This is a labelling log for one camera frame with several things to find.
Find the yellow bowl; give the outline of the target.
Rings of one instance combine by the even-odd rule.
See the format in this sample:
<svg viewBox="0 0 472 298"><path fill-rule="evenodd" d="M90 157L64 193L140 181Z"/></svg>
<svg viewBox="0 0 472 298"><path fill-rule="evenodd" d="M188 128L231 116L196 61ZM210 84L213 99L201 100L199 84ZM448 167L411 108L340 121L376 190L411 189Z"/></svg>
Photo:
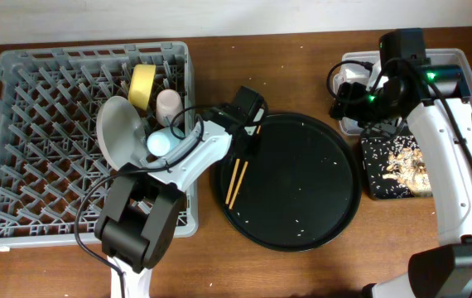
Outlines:
<svg viewBox="0 0 472 298"><path fill-rule="evenodd" d="M139 64L133 68L128 101L136 108L147 111L152 85L156 74L155 65Z"/></svg>

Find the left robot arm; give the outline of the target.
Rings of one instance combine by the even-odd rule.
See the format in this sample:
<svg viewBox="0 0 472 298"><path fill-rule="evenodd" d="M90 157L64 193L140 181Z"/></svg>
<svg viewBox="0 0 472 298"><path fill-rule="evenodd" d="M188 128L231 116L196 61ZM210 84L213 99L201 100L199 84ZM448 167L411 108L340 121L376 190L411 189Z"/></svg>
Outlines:
<svg viewBox="0 0 472 298"><path fill-rule="evenodd" d="M185 192L233 144L247 146L267 110L263 96L245 86L231 103L192 106L195 127L179 136L167 154L149 162L137 110L120 96L99 109L99 146L116 172L97 182L85 197L110 188L94 235L103 251L97 260L113 271L113 297L148 295L152 268L174 237Z"/></svg>

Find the wooden chopstick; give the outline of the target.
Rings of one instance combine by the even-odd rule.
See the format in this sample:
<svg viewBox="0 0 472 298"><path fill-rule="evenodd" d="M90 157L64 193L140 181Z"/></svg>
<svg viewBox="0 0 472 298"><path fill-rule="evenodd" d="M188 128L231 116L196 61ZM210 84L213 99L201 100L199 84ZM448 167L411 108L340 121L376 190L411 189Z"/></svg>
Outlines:
<svg viewBox="0 0 472 298"><path fill-rule="evenodd" d="M238 174L236 175L236 179L234 182L234 188L233 188L233 193L230 199L230 202L228 204L229 210L232 210L234 207L235 200L238 196L239 189L241 187L241 184L243 183L243 178L245 176L246 170L248 168L248 161L241 161L239 163L239 168L238 168Z"/></svg>
<svg viewBox="0 0 472 298"><path fill-rule="evenodd" d="M234 182L235 182L235 179L236 179L236 175L238 174L239 163L240 163L240 159L237 158L235 163L234 163L233 172L232 172L231 179L230 179L230 182L229 182L229 188L228 188L227 196L226 196L226 199L225 199L225 204L229 204L229 202L230 202L230 199L231 199L231 196L232 196L232 193L233 193Z"/></svg>

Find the grey ceramic plate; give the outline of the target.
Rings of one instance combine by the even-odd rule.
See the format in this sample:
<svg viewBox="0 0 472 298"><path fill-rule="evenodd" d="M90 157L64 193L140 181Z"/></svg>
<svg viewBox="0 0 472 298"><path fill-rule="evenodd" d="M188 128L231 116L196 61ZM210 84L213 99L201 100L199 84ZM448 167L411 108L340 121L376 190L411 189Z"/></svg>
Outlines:
<svg viewBox="0 0 472 298"><path fill-rule="evenodd" d="M147 166L145 126L127 99L115 95L100 107L96 132L99 148L114 170L128 163Z"/></svg>

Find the food scraps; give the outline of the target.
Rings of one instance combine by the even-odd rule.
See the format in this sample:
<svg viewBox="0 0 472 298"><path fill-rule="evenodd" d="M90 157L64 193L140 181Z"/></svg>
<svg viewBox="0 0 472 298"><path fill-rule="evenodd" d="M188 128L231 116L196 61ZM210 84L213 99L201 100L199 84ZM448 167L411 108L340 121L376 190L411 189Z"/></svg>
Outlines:
<svg viewBox="0 0 472 298"><path fill-rule="evenodd" d="M405 185L414 196L432 196L426 164L418 148L404 147L398 154L390 153L386 171L382 178Z"/></svg>

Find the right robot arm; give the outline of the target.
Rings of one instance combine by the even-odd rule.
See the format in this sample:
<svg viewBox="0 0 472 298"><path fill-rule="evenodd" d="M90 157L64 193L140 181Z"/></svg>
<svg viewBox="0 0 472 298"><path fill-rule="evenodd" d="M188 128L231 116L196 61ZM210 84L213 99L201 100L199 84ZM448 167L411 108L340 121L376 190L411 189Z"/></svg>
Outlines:
<svg viewBox="0 0 472 298"><path fill-rule="evenodd" d="M365 63L367 84L331 91L330 116L382 129L399 118L415 137L436 205L439 245L412 255L407 271L366 285L364 297L472 297L471 89L459 65L435 65L421 29L379 39L380 59Z"/></svg>

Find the blue cup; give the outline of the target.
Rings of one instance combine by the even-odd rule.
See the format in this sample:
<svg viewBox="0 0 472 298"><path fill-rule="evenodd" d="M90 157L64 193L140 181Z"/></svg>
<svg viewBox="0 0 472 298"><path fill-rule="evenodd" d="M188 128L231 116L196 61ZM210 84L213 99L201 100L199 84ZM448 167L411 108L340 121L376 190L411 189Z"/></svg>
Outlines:
<svg viewBox="0 0 472 298"><path fill-rule="evenodd" d="M155 131L147 138L147 150L156 157L161 157L169 153L181 142L180 137L184 137L184 133L178 128L164 127Z"/></svg>

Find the pink cup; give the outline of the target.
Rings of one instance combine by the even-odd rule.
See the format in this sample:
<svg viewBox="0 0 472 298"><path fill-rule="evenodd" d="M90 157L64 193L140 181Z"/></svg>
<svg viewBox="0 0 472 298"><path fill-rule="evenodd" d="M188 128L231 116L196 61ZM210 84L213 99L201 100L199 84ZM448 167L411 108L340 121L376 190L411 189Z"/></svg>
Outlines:
<svg viewBox="0 0 472 298"><path fill-rule="evenodd" d="M183 109L181 96L175 90L164 89L157 95L156 117L163 127L168 127Z"/></svg>

